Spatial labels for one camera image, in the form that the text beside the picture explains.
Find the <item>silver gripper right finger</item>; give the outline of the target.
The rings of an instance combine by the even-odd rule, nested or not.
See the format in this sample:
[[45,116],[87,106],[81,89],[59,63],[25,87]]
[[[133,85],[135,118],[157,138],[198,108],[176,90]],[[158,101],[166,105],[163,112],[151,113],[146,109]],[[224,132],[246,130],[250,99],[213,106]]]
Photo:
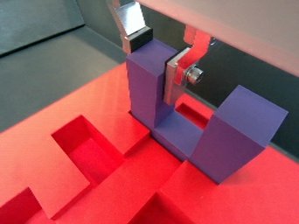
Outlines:
[[186,47],[166,62],[163,101],[169,105],[174,105],[182,97],[189,83],[197,85],[201,82],[204,71],[197,63],[212,44],[212,35],[190,25],[186,26],[184,39],[192,47]]

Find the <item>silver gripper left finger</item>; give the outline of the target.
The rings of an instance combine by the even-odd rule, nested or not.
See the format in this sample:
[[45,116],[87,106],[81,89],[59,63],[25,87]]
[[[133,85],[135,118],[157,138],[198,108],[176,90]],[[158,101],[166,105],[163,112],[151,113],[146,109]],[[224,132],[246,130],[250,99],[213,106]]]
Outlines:
[[123,50],[131,54],[154,39],[154,29],[146,25],[142,6],[135,0],[107,0],[107,6],[121,31]]

